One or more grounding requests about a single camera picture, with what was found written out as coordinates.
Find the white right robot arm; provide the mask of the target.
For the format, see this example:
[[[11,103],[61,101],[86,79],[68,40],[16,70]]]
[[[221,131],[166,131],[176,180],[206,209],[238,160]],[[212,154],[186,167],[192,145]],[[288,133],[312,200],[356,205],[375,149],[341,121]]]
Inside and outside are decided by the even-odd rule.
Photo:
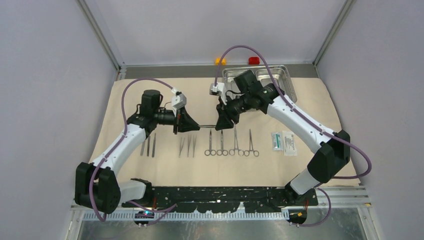
[[[278,120],[296,134],[313,153],[307,167],[284,186],[284,199],[291,205],[299,205],[310,189],[327,183],[350,161],[350,135],[335,132],[310,117],[275,83],[262,85],[251,70],[234,78],[240,95],[227,95],[224,83],[210,85],[210,95],[218,96],[217,131],[232,129],[240,121],[240,114],[248,110],[260,110]]]

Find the curved steel scissors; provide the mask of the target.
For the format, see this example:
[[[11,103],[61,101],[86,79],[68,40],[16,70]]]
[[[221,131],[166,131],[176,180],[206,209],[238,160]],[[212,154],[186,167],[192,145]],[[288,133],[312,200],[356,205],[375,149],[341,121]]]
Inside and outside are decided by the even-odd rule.
[[[208,148],[204,151],[205,156],[215,156],[217,154],[216,150],[213,149],[213,136],[212,136],[212,130],[209,130],[208,135]]]

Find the steel tweezers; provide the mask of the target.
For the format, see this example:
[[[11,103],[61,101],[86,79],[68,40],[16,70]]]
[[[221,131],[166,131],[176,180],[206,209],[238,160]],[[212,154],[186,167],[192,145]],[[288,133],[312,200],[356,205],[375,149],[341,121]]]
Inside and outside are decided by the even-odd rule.
[[[187,157],[190,156],[191,141],[192,141],[192,135],[189,134],[187,137]]]
[[[197,143],[197,135],[193,135],[193,142],[192,142],[192,157],[195,157],[196,152],[196,143]]]
[[[178,157],[180,158],[181,157],[181,155],[182,155],[182,151],[183,151],[183,148],[184,148],[184,144],[185,144],[185,138],[184,137],[182,137],[181,139],[180,139],[180,144],[179,144],[179,152],[178,152]]]

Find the straight steel scissors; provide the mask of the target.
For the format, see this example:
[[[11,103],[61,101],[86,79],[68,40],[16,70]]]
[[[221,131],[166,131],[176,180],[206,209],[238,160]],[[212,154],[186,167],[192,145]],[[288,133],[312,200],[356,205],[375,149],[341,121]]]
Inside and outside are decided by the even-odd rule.
[[[222,130],[220,131],[220,145],[219,149],[216,151],[216,154],[218,156],[227,156],[229,154],[228,150],[226,150],[224,147],[224,133]]]

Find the steel mesh instrument tray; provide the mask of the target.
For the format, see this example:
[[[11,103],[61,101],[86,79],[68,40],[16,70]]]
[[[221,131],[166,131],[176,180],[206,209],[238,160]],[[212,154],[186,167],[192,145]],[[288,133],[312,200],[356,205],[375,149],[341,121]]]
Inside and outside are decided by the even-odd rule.
[[[286,66],[271,65],[269,68],[278,87],[285,92],[291,101],[296,103],[298,100],[297,95],[295,93],[295,89]],[[230,98],[234,99],[237,96],[237,94],[232,93],[232,91],[236,93],[241,92],[234,82],[234,78],[247,70],[251,70],[255,74],[257,80],[260,81],[263,86],[272,83],[271,77],[264,65],[225,68],[222,71],[222,82],[225,83],[226,89],[229,90],[227,95]]]

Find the steel scalpel handle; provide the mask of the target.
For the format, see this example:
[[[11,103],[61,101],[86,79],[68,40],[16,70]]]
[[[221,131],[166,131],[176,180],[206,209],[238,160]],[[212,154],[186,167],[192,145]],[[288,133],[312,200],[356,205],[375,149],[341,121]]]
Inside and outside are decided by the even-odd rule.
[[[150,156],[150,142],[151,142],[151,136],[147,138],[147,149],[146,149],[146,156]]]
[[[146,141],[144,141],[144,142],[141,144],[141,148],[140,148],[140,156],[143,156],[143,155],[144,155],[144,151],[145,151],[145,144],[146,144]]]
[[[153,137],[152,154],[151,154],[152,158],[155,157],[155,150],[156,150],[156,133],[154,134],[154,137]]]

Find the steel hemostat clamp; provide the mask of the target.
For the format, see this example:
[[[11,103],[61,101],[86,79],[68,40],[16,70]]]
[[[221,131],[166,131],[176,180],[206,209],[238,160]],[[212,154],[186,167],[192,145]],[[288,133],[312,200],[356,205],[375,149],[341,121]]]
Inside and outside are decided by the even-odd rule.
[[[254,145],[253,145],[253,136],[252,136],[252,130],[249,129],[249,147],[247,150],[243,151],[243,155],[245,157],[248,157],[250,155],[253,155],[254,157],[258,157],[260,155],[258,150],[254,149]]]

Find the cream cloth wrap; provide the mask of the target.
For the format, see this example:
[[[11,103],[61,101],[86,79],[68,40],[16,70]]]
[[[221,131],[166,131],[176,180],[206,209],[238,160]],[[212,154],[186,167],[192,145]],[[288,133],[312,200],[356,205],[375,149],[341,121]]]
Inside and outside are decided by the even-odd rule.
[[[212,77],[164,78],[161,82],[149,80],[133,83],[131,79],[116,81],[111,89],[105,117],[103,119],[92,158],[103,153],[124,129],[124,118],[131,116],[141,102],[145,90],[158,90],[163,95],[163,105],[168,106],[172,98],[171,87],[180,90],[187,98],[186,110],[200,125],[215,125],[218,119],[218,98],[209,94]],[[273,151],[273,132],[288,131],[276,119],[261,111],[243,113],[236,125],[238,144],[241,150],[249,149],[249,129],[252,142],[259,156],[205,156],[210,129],[174,134],[168,125],[158,125],[152,132],[149,156],[147,145],[143,156],[137,147],[117,174],[119,183],[131,178],[150,181],[154,186],[187,187],[282,187],[303,171],[313,153],[297,136],[294,137],[297,156],[285,156],[283,151]],[[212,148],[220,148],[220,131],[211,129]],[[154,134],[156,133],[155,156],[152,157]],[[189,157],[187,157],[188,135],[191,135]],[[196,135],[193,158],[193,136]],[[234,129],[223,131],[224,148],[234,147]],[[179,157],[181,138],[185,138]]]

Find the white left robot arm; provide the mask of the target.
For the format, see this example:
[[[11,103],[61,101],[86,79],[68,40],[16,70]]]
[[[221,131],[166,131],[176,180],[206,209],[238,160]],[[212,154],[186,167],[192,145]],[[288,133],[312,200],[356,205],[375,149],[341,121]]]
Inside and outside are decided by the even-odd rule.
[[[140,178],[119,183],[117,175],[136,148],[156,129],[157,125],[173,127],[173,133],[200,130],[199,124],[187,113],[186,96],[176,91],[171,109],[161,106],[163,95],[158,90],[145,90],[141,103],[125,118],[123,131],[115,141],[91,163],[82,162],[75,171],[74,201],[80,206],[111,214],[123,203],[135,200],[141,207],[153,202],[152,184]]]

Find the steel forceps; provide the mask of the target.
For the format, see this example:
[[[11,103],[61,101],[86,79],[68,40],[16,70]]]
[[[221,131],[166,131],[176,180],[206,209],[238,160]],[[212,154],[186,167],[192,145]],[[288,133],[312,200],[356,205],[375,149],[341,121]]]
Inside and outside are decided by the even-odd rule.
[[[214,129],[216,125],[210,125],[210,124],[201,124],[199,125],[200,128],[206,128],[206,129]]]

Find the green white sterile packet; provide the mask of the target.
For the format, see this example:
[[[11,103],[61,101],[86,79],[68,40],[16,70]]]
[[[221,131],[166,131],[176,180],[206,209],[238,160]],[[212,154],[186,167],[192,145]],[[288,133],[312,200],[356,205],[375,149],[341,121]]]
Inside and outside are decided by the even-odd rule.
[[[282,132],[272,132],[271,140],[272,140],[272,150],[273,151],[283,151],[283,133]]]

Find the long steel needle holder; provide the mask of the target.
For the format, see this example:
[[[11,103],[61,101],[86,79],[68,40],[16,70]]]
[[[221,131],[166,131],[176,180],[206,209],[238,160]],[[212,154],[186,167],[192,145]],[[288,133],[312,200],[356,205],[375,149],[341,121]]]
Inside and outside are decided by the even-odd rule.
[[[238,156],[244,156],[244,151],[239,148],[239,142],[238,142],[238,135],[237,135],[237,128],[234,126],[234,141],[233,141],[233,148],[231,148],[228,153],[230,156],[235,156],[236,154]]]

